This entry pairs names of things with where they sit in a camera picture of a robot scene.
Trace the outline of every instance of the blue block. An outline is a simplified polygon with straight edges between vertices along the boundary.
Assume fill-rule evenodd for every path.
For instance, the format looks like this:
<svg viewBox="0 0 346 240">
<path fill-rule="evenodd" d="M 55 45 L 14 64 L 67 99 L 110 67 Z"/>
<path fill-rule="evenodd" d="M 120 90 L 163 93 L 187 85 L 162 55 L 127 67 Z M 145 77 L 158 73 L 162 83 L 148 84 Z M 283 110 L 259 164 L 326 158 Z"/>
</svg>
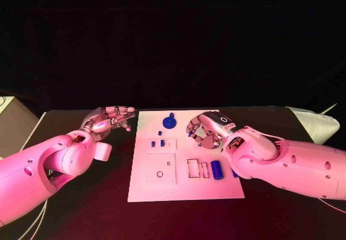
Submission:
<svg viewBox="0 0 346 240">
<path fill-rule="evenodd" d="M 212 176 L 215 180 L 224 179 L 223 165 L 218 160 L 211 162 Z"/>
</svg>

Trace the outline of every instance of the dark table surface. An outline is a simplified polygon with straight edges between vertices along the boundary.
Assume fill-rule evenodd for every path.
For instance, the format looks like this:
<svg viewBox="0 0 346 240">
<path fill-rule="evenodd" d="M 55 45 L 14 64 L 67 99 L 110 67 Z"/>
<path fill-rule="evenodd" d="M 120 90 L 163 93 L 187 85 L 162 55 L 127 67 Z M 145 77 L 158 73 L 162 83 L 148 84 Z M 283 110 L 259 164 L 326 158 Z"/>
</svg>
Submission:
<svg viewBox="0 0 346 240">
<path fill-rule="evenodd" d="M 249 125 L 270 135 L 312 142 L 287 108 L 269 106 L 217 109 L 230 116 L 238 127 Z M 26 147 L 78 129 L 88 113 L 90 110 L 50 111 Z M 241 179 L 246 199 L 129 203 L 138 120 L 138 117 L 130 120 L 132 132 L 116 129 L 104 140 L 113 145 L 109 162 L 94 160 L 88 171 L 50 198 L 35 239 L 346 238 L 346 214 L 332 209 L 318 199 L 279 189 L 260 179 Z M 346 202 L 334 201 L 332 204 L 346 209 Z M 42 206 L 0 228 L 2 240 L 19 238 L 41 209 Z"/>
</svg>

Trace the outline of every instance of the circular hole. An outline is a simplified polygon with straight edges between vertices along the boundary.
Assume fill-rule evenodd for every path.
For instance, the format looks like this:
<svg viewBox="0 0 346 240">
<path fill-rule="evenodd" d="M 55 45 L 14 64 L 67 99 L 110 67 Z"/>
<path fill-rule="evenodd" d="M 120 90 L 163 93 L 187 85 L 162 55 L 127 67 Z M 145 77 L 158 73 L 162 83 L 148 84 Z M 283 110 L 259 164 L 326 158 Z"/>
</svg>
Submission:
<svg viewBox="0 0 346 240">
<path fill-rule="evenodd" d="M 326 168 L 328 170 L 332 168 L 332 164 L 331 164 L 329 161 L 326 161 L 326 163 L 325 163 L 325 168 Z"/>
<path fill-rule="evenodd" d="M 290 161 L 292 161 L 293 164 L 298 162 L 298 158 L 296 158 L 295 155 L 292 155 L 292 157 L 290 157 Z"/>
<path fill-rule="evenodd" d="M 25 172 L 29 176 L 34 175 L 32 169 L 31 169 L 29 167 L 25 167 L 24 172 Z"/>
</svg>

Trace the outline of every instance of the small blue piece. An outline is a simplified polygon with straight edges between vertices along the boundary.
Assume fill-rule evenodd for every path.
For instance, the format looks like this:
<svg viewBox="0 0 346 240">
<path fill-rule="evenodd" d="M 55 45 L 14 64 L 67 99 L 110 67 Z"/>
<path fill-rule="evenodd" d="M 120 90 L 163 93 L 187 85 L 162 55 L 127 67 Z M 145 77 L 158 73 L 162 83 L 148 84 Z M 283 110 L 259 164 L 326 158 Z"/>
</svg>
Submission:
<svg viewBox="0 0 346 240">
<path fill-rule="evenodd" d="M 223 165 L 218 160 L 211 162 L 212 176 L 215 180 L 224 179 Z"/>
<path fill-rule="evenodd" d="M 178 125 L 174 112 L 169 114 L 169 117 L 163 119 L 162 124 L 168 129 L 172 129 Z"/>
<path fill-rule="evenodd" d="M 237 174 L 237 172 L 234 171 L 234 169 L 233 169 L 233 176 L 234 176 L 236 178 L 238 178 L 238 174 Z"/>
</svg>

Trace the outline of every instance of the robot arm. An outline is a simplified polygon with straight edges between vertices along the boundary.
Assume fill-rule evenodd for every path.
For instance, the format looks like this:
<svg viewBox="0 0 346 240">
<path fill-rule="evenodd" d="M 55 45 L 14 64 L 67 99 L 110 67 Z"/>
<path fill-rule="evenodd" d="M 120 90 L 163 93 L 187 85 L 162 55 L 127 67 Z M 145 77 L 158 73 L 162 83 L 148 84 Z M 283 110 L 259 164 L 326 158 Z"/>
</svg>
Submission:
<svg viewBox="0 0 346 240">
<path fill-rule="evenodd" d="M 132 130 L 133 107 L 100 107 L 80 130 L 57 136 L 0 161 L 0 227 L 21 218 L 90 168 L 107 161 L 112 145 L 100 142 L 112 129 Z"/>
<path fill-rule="evenodd" d="M 201 126 L 205 139 L 195 134 Z M 346 151 L 270 136 L 249 126 L 237 129 L 220 112 L 201 114 L 187 132 L 210 149 L 224 142 L 221 155 L 243 178 L 263 179 L 276 187 L 315 198 L 346 199 Z"/>
</svg>

